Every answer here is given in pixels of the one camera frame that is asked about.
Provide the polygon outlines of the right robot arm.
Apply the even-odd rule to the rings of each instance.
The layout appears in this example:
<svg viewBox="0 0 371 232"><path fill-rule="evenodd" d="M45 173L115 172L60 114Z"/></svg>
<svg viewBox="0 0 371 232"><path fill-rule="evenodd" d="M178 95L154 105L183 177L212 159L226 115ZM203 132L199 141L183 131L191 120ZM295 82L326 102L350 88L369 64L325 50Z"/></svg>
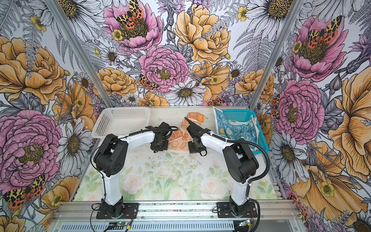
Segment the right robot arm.
<svg viewBox="0 0 371 232"><path fill-rule="evenodd" d="M189 123L186 130L192 138L192 141L188 142L191 154L199 153L201 156L206 156L210 148L224 156L228 172L234 180L230 208L233 215L241 217L249 204L249 181L259 168L258 160L249 144L243 139L233 141L223 138L188 118L185 120Z"/></svg>

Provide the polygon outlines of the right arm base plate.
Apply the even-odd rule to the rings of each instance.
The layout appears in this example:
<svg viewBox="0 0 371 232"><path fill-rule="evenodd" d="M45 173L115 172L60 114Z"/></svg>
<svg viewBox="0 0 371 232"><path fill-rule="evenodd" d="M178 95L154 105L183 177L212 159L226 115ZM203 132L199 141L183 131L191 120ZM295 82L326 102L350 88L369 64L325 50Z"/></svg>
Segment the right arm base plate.
<svg viewBox="0 0 371 232"><path fill-rule="evenodd" d="M217 215L219 218L256 218L258 207L252 201L247 201L242 206L233 202L217 202Z"/></svg>

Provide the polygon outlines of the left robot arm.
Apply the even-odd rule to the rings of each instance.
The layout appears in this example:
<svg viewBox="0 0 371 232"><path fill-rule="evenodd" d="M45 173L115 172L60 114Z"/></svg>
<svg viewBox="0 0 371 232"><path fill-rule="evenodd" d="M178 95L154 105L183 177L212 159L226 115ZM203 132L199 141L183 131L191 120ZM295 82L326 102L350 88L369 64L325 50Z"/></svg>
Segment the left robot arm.
<svg viewBox="0 0 371 232"><path fill-rule="evenodd" d="M104 196L97 218L119 218L125 206L119 188L119 173L124 167L127 152L142 145L150 144L157 153L168 149L169 139L179 128L162 122L159 126L147 126L143 130L123 137L108 134L98 147L91 164L102 175Z"/></svg>

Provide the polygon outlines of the teal plastic basket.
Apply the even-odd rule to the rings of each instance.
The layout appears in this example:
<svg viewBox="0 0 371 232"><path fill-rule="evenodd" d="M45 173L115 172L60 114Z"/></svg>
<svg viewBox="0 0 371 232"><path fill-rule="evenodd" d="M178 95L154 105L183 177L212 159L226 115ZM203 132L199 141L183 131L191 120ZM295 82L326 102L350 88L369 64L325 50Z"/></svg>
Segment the teal plastic basket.
<svg viewBox="0 0 371 232"><path fill-rule="evenodd" d="M231 140L243 138L246 141L259 145L268 153L269 148L262 128L254 111L247 109L224 109L224 134Z"/></svg>

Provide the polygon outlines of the white plastic basket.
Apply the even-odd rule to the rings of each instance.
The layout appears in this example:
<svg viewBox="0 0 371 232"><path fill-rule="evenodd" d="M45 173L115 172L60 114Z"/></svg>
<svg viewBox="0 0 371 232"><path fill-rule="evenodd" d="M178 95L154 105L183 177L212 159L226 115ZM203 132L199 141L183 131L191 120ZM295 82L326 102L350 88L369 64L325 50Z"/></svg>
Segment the white plastic basket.
<svg viewBox="0 0 371 232"><path fill-rule="evenodd" d="M97 139L103 139L108 134L124 136L147 127L149 118L148 107L106 108L99 115L91 135Z"/></svg>

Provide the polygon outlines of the orange patterned towel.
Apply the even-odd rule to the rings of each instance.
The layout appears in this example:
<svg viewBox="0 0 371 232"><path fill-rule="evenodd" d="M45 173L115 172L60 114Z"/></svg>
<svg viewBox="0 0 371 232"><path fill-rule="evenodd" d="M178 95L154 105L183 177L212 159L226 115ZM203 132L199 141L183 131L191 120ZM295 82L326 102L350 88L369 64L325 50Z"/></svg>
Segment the orange patterned towel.
<svg viewBox="0 0 371 232"><path fill-rule="evenodd" d="M190 112L186 116L190 121L196 123L198 126L205 123L205 115L198 112ZM168 150L177 153L189 153L188 142L192 141L192 138L187 131L189 126L187 120L183 120L179 126L179 129L171 135L169 138Z"/></svg>

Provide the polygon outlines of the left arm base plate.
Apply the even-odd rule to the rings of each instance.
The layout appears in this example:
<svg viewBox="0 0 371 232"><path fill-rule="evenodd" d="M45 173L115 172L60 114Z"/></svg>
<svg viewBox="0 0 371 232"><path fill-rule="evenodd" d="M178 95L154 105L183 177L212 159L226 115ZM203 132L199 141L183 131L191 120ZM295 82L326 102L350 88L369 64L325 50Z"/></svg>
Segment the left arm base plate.
<svg viewBox="0 0 371 232"><path fill-rule="evenodd" d="M114 206L103 202L97 212L97 219L136 219L138 213L138 203L121 203Z"/></svg>

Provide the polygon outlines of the blue and cream towel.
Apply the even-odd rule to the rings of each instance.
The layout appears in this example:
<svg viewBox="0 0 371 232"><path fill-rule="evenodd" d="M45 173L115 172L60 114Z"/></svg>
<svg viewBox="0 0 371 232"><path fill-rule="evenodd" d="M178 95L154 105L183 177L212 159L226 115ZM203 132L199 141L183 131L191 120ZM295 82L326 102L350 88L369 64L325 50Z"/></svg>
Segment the blue and cream towel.
<svg viewBox="0 0 371 232"><path fill-rule="evenodd" d="M244 139L258 144L260 130L256 114L245 109L219 109L214 107L216 132L229 140Z"/></svg>

